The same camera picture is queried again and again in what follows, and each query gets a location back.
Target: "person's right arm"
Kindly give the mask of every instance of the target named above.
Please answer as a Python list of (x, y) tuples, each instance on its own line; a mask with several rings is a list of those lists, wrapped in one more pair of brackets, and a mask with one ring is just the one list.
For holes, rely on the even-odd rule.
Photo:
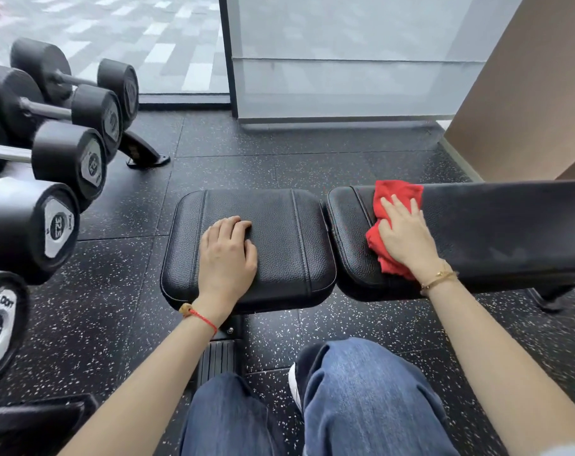
[[(395, 196), (382, 203), (391, 219), (380, 225), (387, 251), (421, 284), (431, 282), (445, 264), (416, 202), (412, 213)], [(510, 456), (575, 444), (574, 403), (462, 283), (443, 280), (428, 297)]]

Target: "person's left arm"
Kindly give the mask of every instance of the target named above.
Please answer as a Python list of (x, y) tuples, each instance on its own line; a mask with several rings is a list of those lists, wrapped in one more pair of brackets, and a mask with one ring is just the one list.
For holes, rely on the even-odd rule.
[[(215, 326), (251, 286), (258, 251), (245, 240), (249, 221), (221, 219), (201, 237), (199, 297), (192, 307)], [(184, 393), (213, 329), (184, 319), (77, 432), (59, 456), (150, 456)]]

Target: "person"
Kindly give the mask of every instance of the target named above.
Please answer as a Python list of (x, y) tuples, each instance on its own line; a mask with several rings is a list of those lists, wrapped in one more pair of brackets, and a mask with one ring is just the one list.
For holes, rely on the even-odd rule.
[[(411, 269), (456, 352), (477, 399), (511, 456), (575, 456), (575, 405), (475, 300), (437, 255), (422, 211), (382, 199), (380, 234)], [(253, 282), (251, 222), (221, 219), (200, 240), (199, 297), (192, 307), (215, 326)], [(77, 432), (61, 456), (152, 455), (214, 333), (187, 317)], [(457, 455), (441, 400), (420, 370), (364, 339), (306, 347), (287, 382), (304, 419), (307, 456)], [(245, 380), (223, 374), (194, 394), (182, 456), (278, 456), (276, 419)]]

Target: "hand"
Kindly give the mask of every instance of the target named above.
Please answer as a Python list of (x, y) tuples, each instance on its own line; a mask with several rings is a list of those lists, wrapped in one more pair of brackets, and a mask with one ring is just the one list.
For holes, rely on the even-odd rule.
[(252, 285), (258, 269), (258, 250), (245, 240), (250, 221), (238, 216), (220, 219), (201, 236), (199, 298), (201, 310), (216, 317), (219, 326)]
[(378, 230), (382, 243), (389, 254), (412, 271), (419, 282), (427, 281), (443, 266), (437, 255), (435, 240), (427, 227), (422, 211), (418, 209), (416, 199), (412, 198), (412, 212), (391, 196), (392, 203), (382, 197), (380, 202), (391, 223), (381, 220)]

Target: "dumbbell handle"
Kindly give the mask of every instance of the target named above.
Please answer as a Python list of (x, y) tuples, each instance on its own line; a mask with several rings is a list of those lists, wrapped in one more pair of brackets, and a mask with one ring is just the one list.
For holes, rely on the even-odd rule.
[(32, 160), (32, 150), (0, 145), (0, 160), (30, 163)]
[(72, 111), (70, 109), (33, 102), (25, 97), (19, 99), (19, 106), (25, 112), (38, 115), (39, 117), (53, 118), (54, 120), (72, 119)]
[(51, 74), (51, 78), (59, 84), (66, 83), (72, 86), (79, 86), (81, 84), (89, 84), (91, 86), (97, 87), (97, 82), (85, 78), (79, 78), (78, 76), (68, 75), (67, 73), (56, 70)]

